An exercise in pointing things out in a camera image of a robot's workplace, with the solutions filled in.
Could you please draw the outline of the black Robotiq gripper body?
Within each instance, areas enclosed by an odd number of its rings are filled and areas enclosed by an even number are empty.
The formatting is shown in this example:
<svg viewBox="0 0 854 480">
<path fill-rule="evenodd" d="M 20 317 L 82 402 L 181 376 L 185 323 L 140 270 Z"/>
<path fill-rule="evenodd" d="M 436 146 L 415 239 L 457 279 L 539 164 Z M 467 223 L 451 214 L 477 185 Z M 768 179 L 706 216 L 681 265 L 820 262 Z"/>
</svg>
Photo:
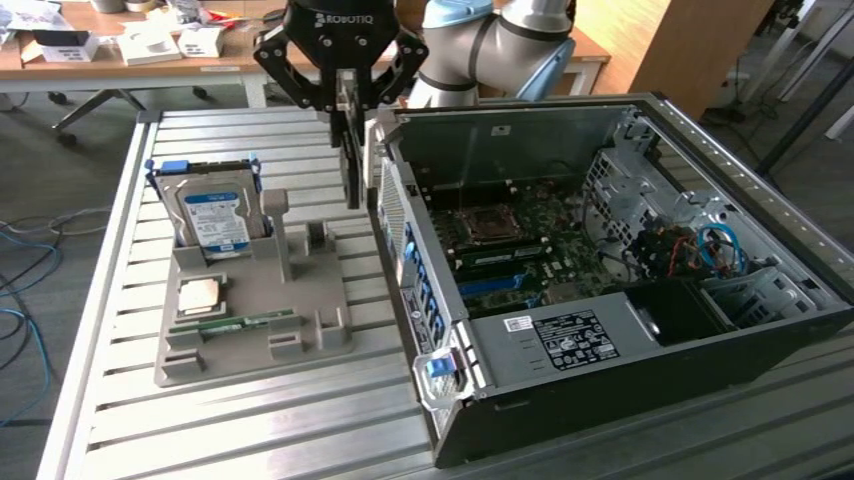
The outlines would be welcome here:
<svg viewBox="0 0 854 480">
<path fill-rule="evenodd" d="M 369 69 L 400 30 L 392 1 L 289 1 L 283 33 L 320 70 Z"/>
</svg>

